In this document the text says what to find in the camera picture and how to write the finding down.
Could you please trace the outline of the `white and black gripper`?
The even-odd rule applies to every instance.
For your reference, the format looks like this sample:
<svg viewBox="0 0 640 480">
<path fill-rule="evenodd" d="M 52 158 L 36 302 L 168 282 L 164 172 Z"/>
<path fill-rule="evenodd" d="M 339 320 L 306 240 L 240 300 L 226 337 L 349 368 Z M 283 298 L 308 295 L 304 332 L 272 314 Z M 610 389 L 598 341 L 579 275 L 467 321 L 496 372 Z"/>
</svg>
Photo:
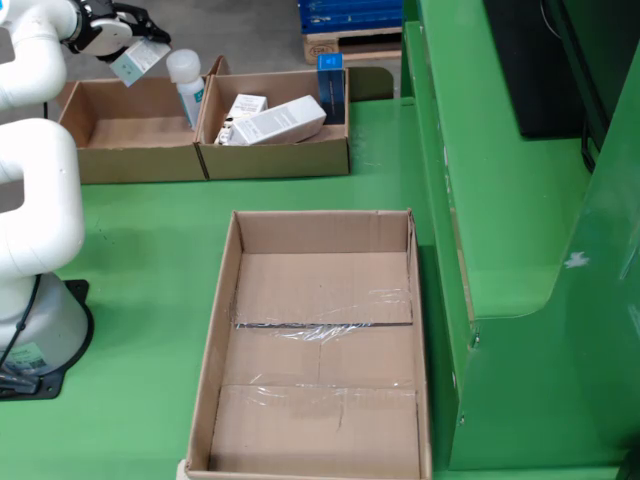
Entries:
<svg viewBox="0 0 640 480">
<path fill-rule="evenodd" d="M 170 45 L 171 36 L 142 7 L 113 1 L 75 1 L 74 52 L 114 62 L 134 37 Z"/>
</svg>

